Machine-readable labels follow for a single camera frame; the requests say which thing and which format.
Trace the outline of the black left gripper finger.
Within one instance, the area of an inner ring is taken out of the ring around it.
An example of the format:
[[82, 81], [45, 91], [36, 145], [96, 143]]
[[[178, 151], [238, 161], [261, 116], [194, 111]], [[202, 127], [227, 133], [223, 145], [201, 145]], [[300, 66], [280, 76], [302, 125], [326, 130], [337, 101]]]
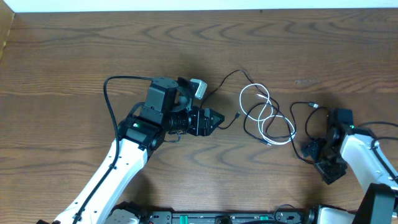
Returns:
[[212, 122], [223, 122], [224, 121], [224, 115], [215, 111], [215, 110], [210, 110], [211, 115], [210, 115], [210, 119], [212, 120]]
[[220, 126], [223, 122], [224, 122], [223, 119], [211, 120], [210, 133], [212, 133], [214, 130], [217, 130], [217, 129], [223, 129], [223, 127]]

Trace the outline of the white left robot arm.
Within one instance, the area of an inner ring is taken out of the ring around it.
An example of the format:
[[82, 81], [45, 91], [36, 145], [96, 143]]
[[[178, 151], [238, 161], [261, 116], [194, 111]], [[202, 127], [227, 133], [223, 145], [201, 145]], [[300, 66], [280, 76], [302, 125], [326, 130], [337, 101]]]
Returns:
[[116, 202], [132, 178], [145, 166], [166, 134], [209, 136], [224, 115], [192, 106], [157, 110], [137, 105], [117, 129], [108, 154], [77, 198], [54, 219], [54, 223], [106, 223]]

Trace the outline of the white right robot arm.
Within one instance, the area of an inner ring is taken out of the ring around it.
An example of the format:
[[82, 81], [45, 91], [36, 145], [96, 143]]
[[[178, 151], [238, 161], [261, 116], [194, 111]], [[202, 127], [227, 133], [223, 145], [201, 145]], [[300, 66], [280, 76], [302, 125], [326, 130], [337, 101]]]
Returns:
[[383, 154], [370, 129], [347, 123], [331, 125], [326, 137], [316, 139], [302, 149], [326, 184], [332, 184], [350, 168], [364, 198], [356, 213], [329, 205], [320, 205], [311, 215], [313, 223], [390, 223], [397, 213], [397, 171]]

